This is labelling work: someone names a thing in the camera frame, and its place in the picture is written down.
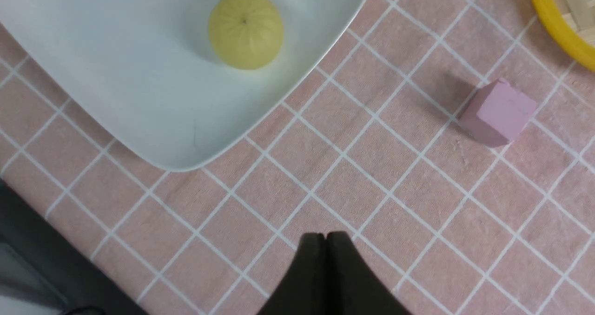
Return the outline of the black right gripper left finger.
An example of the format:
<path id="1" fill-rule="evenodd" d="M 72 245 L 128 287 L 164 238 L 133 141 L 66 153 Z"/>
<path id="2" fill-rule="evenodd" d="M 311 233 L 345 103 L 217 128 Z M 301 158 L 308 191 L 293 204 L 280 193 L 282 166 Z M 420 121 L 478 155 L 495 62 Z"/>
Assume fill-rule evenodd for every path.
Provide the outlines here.
<path id="1" fill-rule="evenodd" d="M 259 315 L 323 315 L 326 260 L 324 235 L 303 234 L 289 268 Z"/>

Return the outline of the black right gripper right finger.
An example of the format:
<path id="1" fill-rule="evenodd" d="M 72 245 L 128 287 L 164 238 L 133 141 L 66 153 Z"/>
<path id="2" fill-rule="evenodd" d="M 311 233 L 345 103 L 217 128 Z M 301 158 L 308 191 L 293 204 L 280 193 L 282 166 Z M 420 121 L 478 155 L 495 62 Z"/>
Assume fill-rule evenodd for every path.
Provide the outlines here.
<path id="1" fill-rule="evenodd" d="M 410 315 L 378 279 L 344 231 L 326 237 L 328 315 Z"/>

